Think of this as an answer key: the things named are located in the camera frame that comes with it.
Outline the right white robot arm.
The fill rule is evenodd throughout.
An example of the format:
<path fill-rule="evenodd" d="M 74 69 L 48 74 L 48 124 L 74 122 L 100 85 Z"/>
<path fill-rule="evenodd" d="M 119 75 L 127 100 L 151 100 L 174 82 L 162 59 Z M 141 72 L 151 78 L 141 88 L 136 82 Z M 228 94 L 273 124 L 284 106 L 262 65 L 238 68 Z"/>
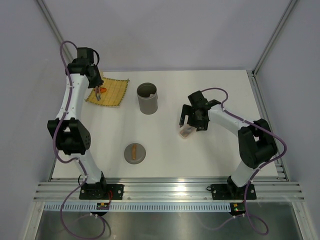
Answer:
<path fill-rule="evenodd" d="M 231 112 L 218 100 L 207 100 L 198 90 L 188 96 L 190 104 L 182 106 L 179 126 L 189 125 L 196 131 L 207 131 L 213 122 L 225 128 L 238 139 L 241 159 L 235 172 L 224 184 L 207 187 L 214 200 L 255 200 L 254 185 L 250 178 L 278 153 L 275 135 L 265 119 L 248 121 Z"/>

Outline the grey round lid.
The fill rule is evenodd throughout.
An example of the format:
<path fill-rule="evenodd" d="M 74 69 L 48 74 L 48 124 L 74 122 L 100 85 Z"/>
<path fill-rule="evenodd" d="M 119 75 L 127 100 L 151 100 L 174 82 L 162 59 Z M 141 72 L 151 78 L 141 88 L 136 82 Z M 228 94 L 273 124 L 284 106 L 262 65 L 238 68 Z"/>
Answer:
<path fill-rule="evenodd" d="M 131 143 L 124 149 L 123 155 L 126 162 L 137 165 L 145 159 L 147 152 L 140 143 Z"/>

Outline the clear cutlery case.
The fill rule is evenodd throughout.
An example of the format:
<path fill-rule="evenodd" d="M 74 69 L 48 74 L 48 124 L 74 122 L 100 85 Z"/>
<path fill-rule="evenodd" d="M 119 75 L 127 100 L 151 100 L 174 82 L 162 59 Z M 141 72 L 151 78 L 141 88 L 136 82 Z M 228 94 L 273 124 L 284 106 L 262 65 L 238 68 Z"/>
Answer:
<path fill-rule="evenodd" d="M 184 126 L 180 132 L 179 132 L 179 135 L 183 138 L 183 139 L 187 139 L 193 132 L 196 131 L 196 128 L 193 127 L 193 126 L 189 126 L 189 125 L 186 125 Z"/>

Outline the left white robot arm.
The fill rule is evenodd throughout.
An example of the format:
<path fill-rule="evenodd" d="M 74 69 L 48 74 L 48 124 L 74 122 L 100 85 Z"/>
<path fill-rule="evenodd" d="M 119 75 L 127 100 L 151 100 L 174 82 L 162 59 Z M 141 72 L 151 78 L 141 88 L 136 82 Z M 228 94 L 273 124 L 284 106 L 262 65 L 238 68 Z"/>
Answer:
<path fill-rule="evenodd" d="M 98 90 L 103 84 L 98 69 L 100 57 L 89 47 L 78 47 L 76 51 L 76 58 L 65 65 L 66 88 L 60 110 L 54 120 L 47 122 L 47 129 L 57 160 L 65 165 L 74 163 L 81 171 L 81 193 L 103 199 L 108 186 L 90 152 L 91 134 L 80 120 L 86 91 Z"/>

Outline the grey cylindrical lunch container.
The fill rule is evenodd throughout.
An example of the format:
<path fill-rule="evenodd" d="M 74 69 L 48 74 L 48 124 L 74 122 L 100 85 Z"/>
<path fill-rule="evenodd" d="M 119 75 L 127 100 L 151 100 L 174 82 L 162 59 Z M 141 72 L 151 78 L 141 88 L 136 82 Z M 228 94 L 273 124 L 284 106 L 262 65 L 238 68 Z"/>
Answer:
<path fill-rule="evenodd" d="M 157 87 L 150 82 L 140 84 L 136 90 L 140 111 L 145 115 L 152 115 L 158 110 Z"/>

